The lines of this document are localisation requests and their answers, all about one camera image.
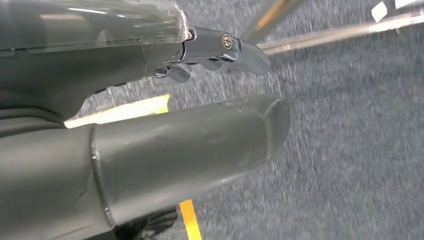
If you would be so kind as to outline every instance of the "gray plastic panel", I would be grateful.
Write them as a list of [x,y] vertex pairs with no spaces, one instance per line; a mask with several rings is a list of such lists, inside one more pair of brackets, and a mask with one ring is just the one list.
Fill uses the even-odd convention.
[[187,19],[163,0],[9,0],[0,3],[0,51],[69,51],[181,43]]

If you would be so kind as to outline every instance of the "yellow floor stripe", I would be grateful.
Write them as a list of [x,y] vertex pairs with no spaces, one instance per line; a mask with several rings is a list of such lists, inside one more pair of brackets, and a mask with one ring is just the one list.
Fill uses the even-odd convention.
[[196,218],[195,207],[191,199],[180,202],[182,219],[184,220],[185,230],[188,240],[202,240],[198,220]]
[[[151,114],[167,113],[169,98],[170,96],[167,94],[124,104],[90,116],[66,121],[65,126],[67,128],[75,128],[87,124],[105,124]],[[193,201],[191,199],[183,201],[179,204],[179,208],[181,209],[188,240],[202,240]]]

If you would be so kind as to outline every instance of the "chrome bolt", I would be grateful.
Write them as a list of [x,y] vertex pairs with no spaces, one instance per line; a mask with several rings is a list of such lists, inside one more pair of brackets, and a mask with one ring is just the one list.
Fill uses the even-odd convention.
[[228,50],[233,46],[233,38],[228,33],[222,36],[222,45]]

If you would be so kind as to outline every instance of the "metal rod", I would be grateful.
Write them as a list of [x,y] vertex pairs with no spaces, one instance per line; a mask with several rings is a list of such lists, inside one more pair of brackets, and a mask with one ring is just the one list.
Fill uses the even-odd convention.
[[270,31],[303,0],[272,0],[241,35],[241,39],[253,44],[260,42]]
[[279,54],[291,50],[303,49],[340,40],[385,32],[394,29],[424,23],[424,9],[388,17],[377,23],[350,25],[321,32],[314,32],[284,40],[258,44],[267,55]]

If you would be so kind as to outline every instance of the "gray carpet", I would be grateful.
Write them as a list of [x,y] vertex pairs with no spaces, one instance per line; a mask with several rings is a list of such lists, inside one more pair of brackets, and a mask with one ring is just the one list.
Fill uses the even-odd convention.
[[[259,0],[178,0],[192,25],[235,35]],[[306,0],[266,41],[372,21],[380,0]],[[276,55],[266,77],[193,67],[90,98],[80,115],[170,93],[172,111],[284,96],[289,137],[255,174],[194,198],[204,240],[424,239],[424,26]],[[182,221],[161,240],[186,240]]]

